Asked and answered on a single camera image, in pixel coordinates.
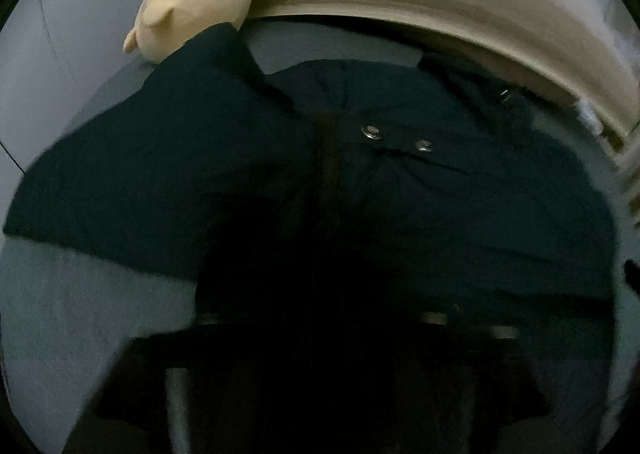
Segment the grey-blue bed sheet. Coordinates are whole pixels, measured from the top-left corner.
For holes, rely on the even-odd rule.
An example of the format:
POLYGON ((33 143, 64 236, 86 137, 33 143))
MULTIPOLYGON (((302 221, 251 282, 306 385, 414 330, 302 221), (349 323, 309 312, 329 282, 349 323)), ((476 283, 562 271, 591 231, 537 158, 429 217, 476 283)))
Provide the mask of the grey-blue bed sheet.
MULTIPOLYGON (((243 28, 242 37, 266 73, 322 58, 416 64, 419 50, 356 32, 311 23, 259 21, 243 28)), ((153 66, 133 58, 117 72, 107 72, 100 88, 81 101, 71 93, 45 93, 29 102, 52 108, 30 116, 28 128, 40 136, 42 126, 64 122, 55 136, 138 91, 153 66)), ((628 382, 639 353, 639 303, 624 286, 626 259, 639 260, 639 237, 632 228, 622 188, 608 158, 576 120, 535 115, 536 127, 570 146, 584 163, 593 185, 614 214, 617 232, 615 287, 617 337, 599 446, 618 428, 628 382)), ((107 371, 126 339, 141 332, 176 330, 186 325, 193 288, 171 281, 142 278, 142 287, 125 285, 125 270, 111 268, 97 280, 99 263, 74 252, 50 250, 8 237, 1 259, 1 329, 10 401, 21 425, 43 453, 61 453, 82 404, 107 371)))

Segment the dark navy large garment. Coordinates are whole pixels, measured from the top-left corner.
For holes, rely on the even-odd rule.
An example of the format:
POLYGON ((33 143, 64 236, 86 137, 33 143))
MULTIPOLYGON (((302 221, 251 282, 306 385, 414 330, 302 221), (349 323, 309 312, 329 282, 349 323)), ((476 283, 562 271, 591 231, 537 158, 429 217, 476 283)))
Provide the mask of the dark navy large garment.
POLYGON ((427 453, 424 315, 458 308, 597 326, 601 434, 615 224, 535 107, 454 51, 266 73, 232 27, 197 36, 40 155, 6 217, 90 280, 193 288, 186 325, 126 339, 78 418, 129 341, 212 320, 218 453, 427 453))

